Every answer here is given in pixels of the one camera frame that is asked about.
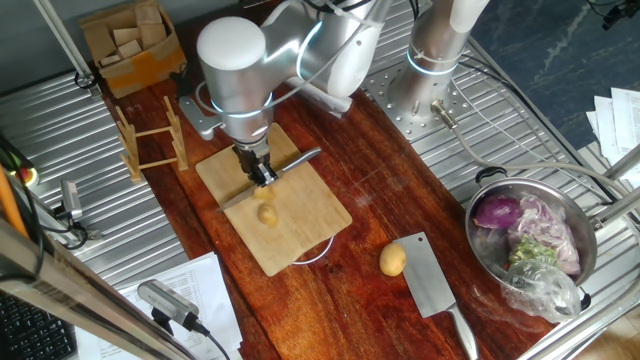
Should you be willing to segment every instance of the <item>cleaver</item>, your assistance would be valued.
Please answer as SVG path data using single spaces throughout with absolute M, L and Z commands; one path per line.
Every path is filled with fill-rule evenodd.
M 469 324 L 458 309 L 456 298 L 453 297 L 427 236 L 424 233 L 418 233 L 394 242 L 402 245 L 407 254 L 407 264 L 403 270 L 404 278 L 420 310 L 420 315 L 425 318 L 442 311 L 451 314 L 467 356 L 471 360 L 477 360 L 476 340 L 473 338 Z

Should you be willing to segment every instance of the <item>dark floor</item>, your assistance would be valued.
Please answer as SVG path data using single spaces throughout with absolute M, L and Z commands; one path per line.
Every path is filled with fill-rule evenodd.
M 601 25 L 585 0 L 492 0 L 472 35 L 579 149 L 595 140 L 594 95 L 640 90 L 640 14 Z

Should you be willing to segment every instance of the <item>wooden table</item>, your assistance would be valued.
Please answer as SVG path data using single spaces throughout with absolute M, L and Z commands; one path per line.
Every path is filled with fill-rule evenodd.
M 257 23 L 273 5 L 241 14 Z M 214 18 L 178 27 L 193 84 L 202 81 L 195 44 Z M 144 170 L 190 258 L 215 251 L 242 331 L 245 359 L 463 359 L 446 313 L 420 317 L 403 276 L 388 277 L 378 256 L 389 242 L 424 231 L 478 343 L 481 359 L 514 359 L 552 326 L 509 308 L 499 286 L 475 259 L 465 236 L 464 210 L 429 171 L 402 134 L 367 97 L 354 94 L 351 110 L 336 119 L 298 96 L 276 107 L 275 121 L 301 151 L 320 146 L 311 161 L 353 217 L 328 254 L 268 278 L 195 172 L 195 165 L 231 145 L 216 130 L 204 141 L 179 111 L 176 86 L 159 83 L 115 100 L 139 131 L 166 126 L 163 96 L 181 118 L 189 170 L 177 165 Z M 286 88 L 279 88 L 282 96 Z M 141 162 L 175 156 L 167 134 L 139 139 Z M 307 254 L 316 255 L 322 243 Z

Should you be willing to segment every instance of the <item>keyboard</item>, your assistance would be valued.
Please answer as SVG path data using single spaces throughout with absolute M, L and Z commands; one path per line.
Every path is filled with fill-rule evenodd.
M 71 325 L 0 292 L 0 358 L 62 360 L 76 351 Z

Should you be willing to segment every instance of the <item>green vegetable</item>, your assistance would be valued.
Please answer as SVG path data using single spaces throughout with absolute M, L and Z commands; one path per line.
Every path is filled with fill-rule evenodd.
M 522 241 L 509 254 L 509 263 L 511 265 L 521 260 L 538 260 L 551 266 L 558 265 L 558 255 L 555 250 L 541 245 L 527 235 L 522 237 Z

